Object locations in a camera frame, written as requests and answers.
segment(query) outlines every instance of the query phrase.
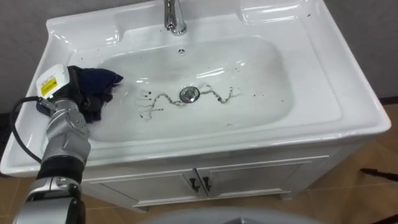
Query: black handle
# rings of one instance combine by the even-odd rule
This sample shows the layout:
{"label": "black handle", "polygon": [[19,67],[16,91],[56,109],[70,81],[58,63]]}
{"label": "black handle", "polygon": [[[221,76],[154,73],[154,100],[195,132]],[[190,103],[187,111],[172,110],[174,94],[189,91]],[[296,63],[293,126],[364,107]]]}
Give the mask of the black handle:
{"label": "black handle", "polygon": [[191,187],[192,189],[198,193],[200,186],[195,186],[195,182],[197,181],[196,178],[189,178],[189,181],[191,182]]}
{"label": "black handle", "polygon": [[209,177],[204,177],[203,181],[205,181],[206,190],[209,192],[211,189],[211,185],[209,185]]}

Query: faucet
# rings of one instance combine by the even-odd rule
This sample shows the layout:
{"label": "faucet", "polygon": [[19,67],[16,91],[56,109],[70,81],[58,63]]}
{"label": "faucet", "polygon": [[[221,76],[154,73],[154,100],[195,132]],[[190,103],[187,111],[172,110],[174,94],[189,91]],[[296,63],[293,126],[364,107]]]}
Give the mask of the faucet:
{"label": "faucet", "polygon": [[164,26],[173,35],[183,35],[187,25],[182,17],[180,0],[164,0]]}

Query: sink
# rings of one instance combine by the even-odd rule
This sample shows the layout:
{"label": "sink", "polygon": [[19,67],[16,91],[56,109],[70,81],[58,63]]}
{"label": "sink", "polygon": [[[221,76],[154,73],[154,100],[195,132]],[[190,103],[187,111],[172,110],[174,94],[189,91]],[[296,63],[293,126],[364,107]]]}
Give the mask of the sink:
{"label": "sink", "polygon": [[[294,104],[280,52],[258,36],[131,52],[98,66],[125,79],[90,126],[97,141],[228,134],[276,122]],[[196,102],[180,101],[186,86],[200,90]]]}
{"label": "sink", "polygon": [[[87,166],[369,138],[390,121],[322,0],[189,0],[188,31],[163,25],[163,1],[47,21],[35,81],[56,63],[124,77],[90,124]],[[180,92],[195,87],[193,103]],[[17,129],[43,154],[49,118],[24,104]],[[1,171],[39,169],[13,136]]]}

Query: floor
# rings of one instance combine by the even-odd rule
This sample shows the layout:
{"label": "floor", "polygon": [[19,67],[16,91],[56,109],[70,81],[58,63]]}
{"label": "floor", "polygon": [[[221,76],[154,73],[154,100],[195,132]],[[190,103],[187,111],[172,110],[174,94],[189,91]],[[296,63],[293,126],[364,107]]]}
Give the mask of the floor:
{"label": "floor", "polygon": [[[317,180],[292,200],[276,195],[210,200],[150,207],[148,213],[84,196],[87,224],[137,223],[160,213],[210,206],[272,208],[321,220],[325,223],[367,224],[398,213],[398,184],[359,173],[363,167],[398,172],[398,105],[385,106],[393,127]],[[11,223],[24,201],[32,179],[0,178],[0,224]]]}

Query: gray wall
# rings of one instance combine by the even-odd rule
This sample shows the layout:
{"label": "gray wall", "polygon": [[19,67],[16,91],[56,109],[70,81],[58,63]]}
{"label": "gray wall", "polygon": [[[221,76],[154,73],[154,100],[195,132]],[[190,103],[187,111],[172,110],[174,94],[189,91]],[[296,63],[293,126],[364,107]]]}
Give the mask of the gray wall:
{"label": "gray wall", "polygon": [[[0,0],[0,113],[27,91],[52,17],[143,0]],[[378,97],[398,96],[398,0],[325,0]]]}

